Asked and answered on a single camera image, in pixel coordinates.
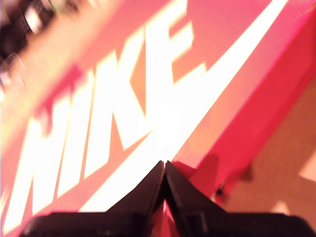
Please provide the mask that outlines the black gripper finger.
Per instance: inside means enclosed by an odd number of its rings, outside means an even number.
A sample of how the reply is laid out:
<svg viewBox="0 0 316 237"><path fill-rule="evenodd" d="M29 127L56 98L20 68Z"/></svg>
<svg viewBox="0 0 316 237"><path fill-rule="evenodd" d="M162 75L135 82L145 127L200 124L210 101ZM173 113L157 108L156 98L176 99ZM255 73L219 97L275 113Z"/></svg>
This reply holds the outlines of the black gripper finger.
<svg viewBox="0 0 316 237"><path fill-rule="evenodd" d="M148 237L151 218L159 207L158 197L164 177L164 162L159 161L143 180L107 212L107 237Z"/></svg>
<svg viewBox="0 0 316 237"><path fill-rule="evenodd" d="M165 164L165 199L181 237L221 237L214 225L226 213L201 193L171 162Z"/></svg>

